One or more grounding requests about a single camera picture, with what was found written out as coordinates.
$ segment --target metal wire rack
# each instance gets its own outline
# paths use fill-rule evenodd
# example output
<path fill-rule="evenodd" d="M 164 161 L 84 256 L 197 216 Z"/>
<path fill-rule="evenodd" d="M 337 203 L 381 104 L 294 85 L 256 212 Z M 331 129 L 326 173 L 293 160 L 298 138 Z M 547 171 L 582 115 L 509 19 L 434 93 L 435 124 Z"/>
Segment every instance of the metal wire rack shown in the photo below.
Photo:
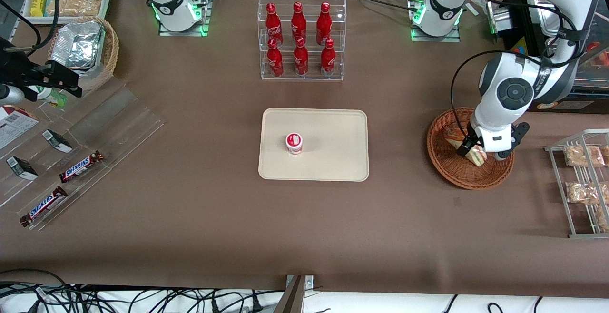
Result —
<path fill-rule="evenodd" d="M 607 167 L 594 167 L 590 152 L 588 151 L 589 146 L 607 146 L 609 145 L 609 129 L 587 129 L 576 135 L 572 135 L 565 139 L 559 140 L 555 144 L 547 146 L 546 150 L 550 154 L 550 160 L 552 161 L 552 167 L 554 168 L 554 174 L 556 175 L 556 181 L 559 184 L 560 195 L 565 205 L 565 211 L 567 213 L 567 219 L 569 220 L 570 234 L 569 238 L 609 238 L 609 231 L 603 229 L 599 225 L 597 214 L 604 216 L 605 221 L 609 222 L 609 213 L 607 212 L 607 205 L 605 204 L 605 198 L 603 197 L 603 190 L 601 183 L 607 181 L 609 176 L 607 174 Z M 559 167 L 557 166 L 555 153 L 562 155 L 565 148 L 569 146 L 581 146 L 583 153 L 587 159 L 588 165 L 585 167 Z M 566 182 L 577 181 L 578 183 L 590 183 L 596 188 L 597 193 L 600 197 L 600 205 L 584 205 L 580 203 L 570 203 L 567 200 L 568 188 Z M 578 233 L 574 224 L 572 215 L 573 205 L 577 205 L 577 208 L 585 206 L 585 211 L 592 228 L 592 232 Z"/>

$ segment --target round wicker basket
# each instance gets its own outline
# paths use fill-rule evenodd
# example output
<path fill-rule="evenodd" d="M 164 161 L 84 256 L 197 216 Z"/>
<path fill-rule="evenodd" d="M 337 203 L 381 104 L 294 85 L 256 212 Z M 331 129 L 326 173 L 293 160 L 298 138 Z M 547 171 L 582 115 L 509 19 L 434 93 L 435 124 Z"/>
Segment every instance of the round wicker basket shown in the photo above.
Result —
<path fill-rule="evenodd" d="M 457 116 L 463 129 L 474 113 L 472 108 L 458 108 Z M 457 155 L 457 150 L 444 139 L 444 129 L 455 124 L 452 110 L 440 114 L 429 127 L 427 151 L 433 166 L 451 183 L 465 189 L 489 189 L 502 183 L 514 166 L 514 153 L 503 161 L 489 155 L 481 167 Z"/>
<path fill-rule="evenodd" d="M 102 66 L 103 69 L 98 74 L 98 76 L 93 78 L 81 77 L 79 79 L 79 86 L 84 90 L 94 90 L 99 86 L 106 83 L 114 74 L 114 70 L 116 67 L 116 61 L 118 60 L 118 37 L 110 23 L 105 19 L 99 18 L 97 16 L 86 16 L 82 18 L 78 18 L 76 23 L 86 23 L 95 21 L 102 25 L 104 25 L 106 29 L 106 36 L 104 38 L 104 50 L 102 55 Z M 53 52 L 53 47 L 55 46 L 55 42 L 57 42 L 57 33 L 53 36 L 53 39 L 50 42 L 49 49 L 49 58 L 51 53 Z"/>

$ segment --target clear acrylic shelf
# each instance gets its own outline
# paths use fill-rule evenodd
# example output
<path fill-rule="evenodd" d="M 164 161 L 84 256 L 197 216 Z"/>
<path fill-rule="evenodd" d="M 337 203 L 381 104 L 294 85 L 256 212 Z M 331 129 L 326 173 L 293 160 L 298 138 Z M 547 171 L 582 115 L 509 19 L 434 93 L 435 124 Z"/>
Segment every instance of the clear acrylic shelf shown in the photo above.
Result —
<path fill-rule="evenodd" d="M 63 108 L 43 104 L 33 113 L 39 123 L 0 150 L 0 209 L 15 213 L 15 224 L 19 224 L 20 217 L 60 186 L 67 198 L 28 226 L 35 230 L 44 228 L 163 125 L 116 77 L 82 98 L 69 97 Z M 46 129 L 62 135 L 72 151 L 53 148 L 42 136 Z M 59 174 L 96 150 L 103 161 L 61 183 Z M 28 161 L 39 177 L 33 181 L 17 177 L 6 163 L 12 156 Z"/>
<path fill-rule="evenodd" d="M 306 75 L 297 75 L 294 72 L 294 49 L 296 44 L 292 38 L 292 14 L 294 13 L 294 2 L 303 4 L 303 14 L 307 21 L 306 48 L 309 51 L 309 72 Z M 330 4 L 330 16 L 332 18 L 331 37 L 334 39 L 334 50 L 336 52 L 334 72 L 331 77 L 322 77 L 321 55 L 323 47 L 315 41 L 317 31 L 317 18 L 322 3 Z M 283 33 L 283 44 L 279 48 L 283 57 L 283 75 L 274 77 L 268 66 L 266 53 L 268 51 L 268 34 L 266 30 L 266 5 L 274 3 L 277 15 L 281 20 L 281 31 Z M 262 79 L 275 80 L 298 80 L 298 81 L 341 81 L 344 78 L 344 47 L 346 44 L 346 0 L 259 0 L 258 1 L 258 44 L 260 50 L 260 75 Z"/>

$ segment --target brown table surface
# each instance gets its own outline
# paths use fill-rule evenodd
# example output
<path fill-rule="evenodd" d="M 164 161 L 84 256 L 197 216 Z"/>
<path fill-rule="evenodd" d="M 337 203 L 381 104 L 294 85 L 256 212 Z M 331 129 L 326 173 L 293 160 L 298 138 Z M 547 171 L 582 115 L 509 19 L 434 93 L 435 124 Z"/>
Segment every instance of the brown table surface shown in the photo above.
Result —
<path fill-rule="evenodd" d="M 411 42 L 404 10 L 347 1 L 344 81 L 296 84 L 260 79 L 258 0 L 216 0 L 207 38 L 159 37 L 145 0 L 111 0 L 115 73 L 166 124 L 43 231 L 0 211 L 0 267 L 88 284 L 279 289 L 286 274 L 314 274 L 325 291 L 609 296 L 609 243 L 566 238 L 542 150 L 607 128 L 607 116 L 527 113 L 531 131 L 505 183 L 456 188 L 433 168 L 424 138 L 450 107 L 457 66 L 502 47 L 485 16 L 463 15 L 461 43 Z M 13 42 L 31 43 L 28 27 L 18 30 Z M 462 71 L 457 105 L 480 100 L 487 59 Z M 261 117 L 271 107 L 363 110 L 370 177 L 261 179 Z"/>

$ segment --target red coca-cola bottle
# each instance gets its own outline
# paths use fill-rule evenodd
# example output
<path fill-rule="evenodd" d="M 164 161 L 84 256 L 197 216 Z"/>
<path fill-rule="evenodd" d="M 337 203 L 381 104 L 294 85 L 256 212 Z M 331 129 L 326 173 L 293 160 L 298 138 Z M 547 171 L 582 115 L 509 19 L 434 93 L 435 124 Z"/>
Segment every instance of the red coca-cola bottle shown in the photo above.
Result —
<path fill-rule="evenodd" d="M 277 42 L 277 47 L 283 44 L 283 35 L 281 35 L 281 19 L 277 16 L 275 4 L 267 4 L 267 31 L 268 38 L 274 39 Z"/>
<path fill-rule="evenodd" d="M 305 39 L 296 40 L 294 49 L 294 72 L 298 75 L 305 75 L 309 71 L 309 51 L 305 48 Z"/>
<path fill-rule="evenodd" d="M 283 58 L 281 51 L 277 49 L 277 41 L 274 39 L 268 40 L 267 59 L 272 75 L 276 78 L 280 77 L 283 74 Z"/>
<path fill-rule="evenodd" d="M 324 46 L 326 38 L 330 36 L 332 31 L 332 18 L 330 17 L 330 4 L 324 1 L 322 3 L 322 12 L 317 18 L 317 44 Z"/>
<path fill-rule="evenodd" d="M 303 14 L 303 4 L 300 1 L 294 3 L 294 15 L 292 16 L 292 36 L 294 40 L 304 38 L 306 42 L 306 18 Z"/>
<path fill-rule="evenodd" d="M 332 38 L 326 39 L 326 47 L 322 50 L 322 77 L 331 77 L 334 72 L 334 61 L 336 58 L 336 51 L 334 51 L 334 40 Z"/>

